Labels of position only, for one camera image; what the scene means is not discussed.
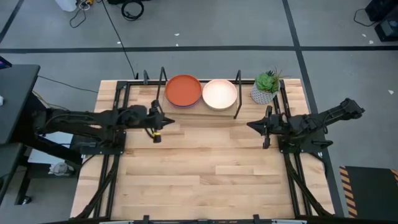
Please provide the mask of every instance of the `concrete floor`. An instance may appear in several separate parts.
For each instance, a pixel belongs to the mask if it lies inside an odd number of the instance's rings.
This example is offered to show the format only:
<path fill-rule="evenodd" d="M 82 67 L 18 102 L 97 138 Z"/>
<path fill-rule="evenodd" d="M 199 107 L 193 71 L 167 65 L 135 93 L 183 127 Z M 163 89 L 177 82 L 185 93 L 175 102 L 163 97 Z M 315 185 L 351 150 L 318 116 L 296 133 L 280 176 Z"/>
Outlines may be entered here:
<path fill-rule="evenodd" d="M 276 66 L 283 75 L 306 79 L 303 63 L 297 60 L 285 0 L 152 0 L 144 2 L 145 13 L 135 22 L 125 21 L 120 9 L 107 4 L 108 11 L 126 47 L 184 46 L 291 46 L 278 50 L 208 50 L 128 52 L 136 72 L 143 69 L 158 77 L 161 66 L 169 77 L 189 73 L 198 78 L 234 77 L 238 69 L 244 78 L 253 78 Z M 289 0 L 301 46 L 382 46 L 372 27 L 353 22 L 355 10 L 370 0 Z M 17 1 L 3 0 L 0 30 Z M 86 12 L 87 20 L 76 29 L 69 26 L 75 12 L 64 12 L 55 1 L 25 0 L 0 43 L 0 54 L 12 63 L 39 64 L 40 75 L 82 88 L 98 89 L 101 80 L 132 79 L 124 53 L 48 53 L 45 49 L 120 48 L 118 37 L 101 4 Z M 358 19 L 369 22 L 365 13 Z M 2 54 L 2 50 L 41 50 L 41 54 Z M 329 148 L 333 169 L 338 166 L 398 169 L 398 52 L 320 51 L 303 52 L 304 63 L 318 110 L 337 105 L 344 98 L 356 100 L 366 109 L 357 121 L 330 127 L 326 136 L 335 142 Z M 38 79 L 35 91 L 47 101 L 70 110 L 92 110 L 94 93 Z M 76 180 L 34 180 L 29 193 L 31 204 L 13 205 L 21 173 L 16 174 L 0 208 L 5 223 L 43 223 L 66 220 L 72 207 Z M 337 182 L 340 195 L 341 183 Z"/>

